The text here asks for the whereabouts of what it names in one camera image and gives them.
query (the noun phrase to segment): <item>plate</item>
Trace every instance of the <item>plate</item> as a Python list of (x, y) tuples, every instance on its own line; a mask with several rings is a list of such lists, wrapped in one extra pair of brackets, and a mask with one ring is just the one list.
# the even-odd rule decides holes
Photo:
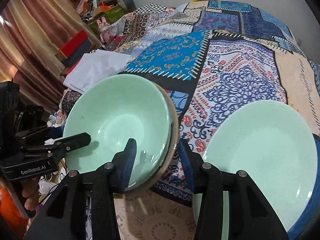
[(162, 164), (170, 131), (167, 103), (151, 81), (132, 74), (106, 78), (84, 93), (69, 114), (63, 137), (87, 132), (91, 143), (67, 153), (66, 164), (80, 173), (94, 171), (134, 138), (137, 155), (127, 190), (133, 189)]
[[(252, 102), (231, 114), (203, 159), (221, 171), (247, 171), (286, 231), (304, 211), (316, 181), (317, 150), (310, 128), (293, 108), (273, 100)], [(193, 202), (197, 220), (201, 194)]]

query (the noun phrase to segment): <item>cardboard box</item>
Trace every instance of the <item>cardboard box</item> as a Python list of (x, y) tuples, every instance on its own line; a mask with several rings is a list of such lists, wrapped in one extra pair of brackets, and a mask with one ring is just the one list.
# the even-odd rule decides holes
[(99, 13), (106, 12), (113, 8), (114, 5), (105, 5), (105, 6), (98, 6), (95, 10), (92, 12), (92, 17), (96, 17)]

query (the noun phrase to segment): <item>metal screw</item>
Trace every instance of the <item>metal screw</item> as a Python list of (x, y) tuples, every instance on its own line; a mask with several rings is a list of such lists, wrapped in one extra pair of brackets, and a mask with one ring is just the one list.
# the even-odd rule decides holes
[(76, 171), (76, 170), (69, 171), (69, 173), (68, 173), (68, 175), (69, 175), (70, 177), (74, 177), (74, 176), (76, 176), (77, 174), (78, 174), (78, 171)]
[(204, 168), (206, 170), (211, 169), (211, 164), (210, 163), (203, 163), (202, 168)]
[(111, 169), (113, 167), (113, 163), (106, 163), (105, 165), (104, 165), (104, 168), (105, 169)]
[(245, 171), (239, 171), (238, 174), (240, 177), (243, 177), (243, 178), (247, 176), (247, 173)]

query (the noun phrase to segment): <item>ceramic bowl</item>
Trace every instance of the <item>ceramic bowl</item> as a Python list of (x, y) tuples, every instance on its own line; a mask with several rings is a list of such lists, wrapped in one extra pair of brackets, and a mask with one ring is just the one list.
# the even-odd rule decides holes
[(134, 138), (137, 155), (127, 190), (133, 189), (162, 165), (170, 131), (167, 103), (151, 81), (132, 74), (112, 76), (84, 93), (72, 108), (63, 136), (87, 132), (91, 143), (66, 154), (66, 164), (80, 173), (94, 171)]
[(155, 86), (161, 91), (162, 95), (164, 96), (169, 112), (170, 117), (172, 120), (171, 123), (171, 137), (170, 142), (168, 144), (168, 151), (164, 157), (164, 161), (162, 165), (159, 167), (159, 169), (143, 184), (141, 184), (139, 187), (134, 188), (132, 190), (126, 191), (124, 195), (121, 194), (114, 194), (115, 198), (130, 198), (130, 197), (137, 197), (139, 196), (144, 190), (148, 190), (151, 186), (153, 186), (157, 181), (159, 181), (168, 168), (172, 157), (174, 155), (174, 152), (177, 147), (177, 142), (179, 141), (179, 120), (176, 112), (176, 108), (173, 104), (172, 99), (168, 96), (168, 94), (164, 91), (162, 87), (160, 87), (158, 84), (155, 84)]
[[(203, 159), (221, 171), (245, 170), (289, 231), (303, 213), (317, 173), (317, 150), (305, 120), (290, 106), (261, 100), (231, 114), (214, 134)], [(193, 196), (197, 221), (201, 194)], [(224, 194), (222, 239), (228, 239)]]

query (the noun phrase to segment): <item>finger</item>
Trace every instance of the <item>finger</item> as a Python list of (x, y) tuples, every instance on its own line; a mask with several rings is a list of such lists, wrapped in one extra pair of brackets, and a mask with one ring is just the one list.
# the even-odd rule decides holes
[(33, 193), (25, 202), (24, 207), (27, 210), (33, 211), (36, 210), (39, 204), (39, 194), (37, 192)]
[(22, 183), (22, 196), (29, 197), (34, 192), (38, 192), (38, 181), (34, 181), (32, 179), (28, 179), (27, 181)]

